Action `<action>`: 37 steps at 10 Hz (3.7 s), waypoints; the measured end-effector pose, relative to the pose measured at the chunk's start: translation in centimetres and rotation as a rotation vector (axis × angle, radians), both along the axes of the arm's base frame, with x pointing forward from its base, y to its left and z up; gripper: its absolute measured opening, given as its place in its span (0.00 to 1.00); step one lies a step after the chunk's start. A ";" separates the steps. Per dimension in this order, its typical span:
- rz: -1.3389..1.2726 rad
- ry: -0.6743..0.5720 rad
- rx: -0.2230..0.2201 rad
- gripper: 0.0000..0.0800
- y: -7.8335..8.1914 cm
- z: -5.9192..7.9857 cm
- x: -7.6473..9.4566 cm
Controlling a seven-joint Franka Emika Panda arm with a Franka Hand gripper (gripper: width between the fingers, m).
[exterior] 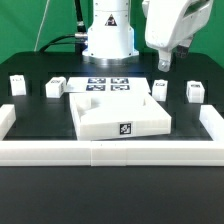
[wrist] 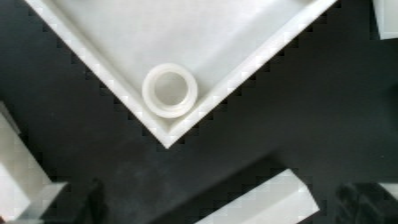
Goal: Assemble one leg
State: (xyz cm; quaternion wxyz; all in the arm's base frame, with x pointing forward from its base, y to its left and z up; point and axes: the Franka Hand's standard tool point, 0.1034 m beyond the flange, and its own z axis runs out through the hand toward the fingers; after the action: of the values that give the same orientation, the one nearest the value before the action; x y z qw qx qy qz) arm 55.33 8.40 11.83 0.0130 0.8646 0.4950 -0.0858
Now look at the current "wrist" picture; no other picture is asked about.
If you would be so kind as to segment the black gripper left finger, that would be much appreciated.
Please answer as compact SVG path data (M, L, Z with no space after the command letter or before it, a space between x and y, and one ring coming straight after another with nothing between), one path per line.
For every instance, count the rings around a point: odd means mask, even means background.
M57 224L103 224L105 186L98 179L69 183L57 198Z

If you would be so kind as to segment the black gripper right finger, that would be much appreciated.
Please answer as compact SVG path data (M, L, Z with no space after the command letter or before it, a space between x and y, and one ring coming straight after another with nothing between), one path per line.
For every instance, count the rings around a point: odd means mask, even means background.
M338 187L336 224L398 224L398 199L378 183Z

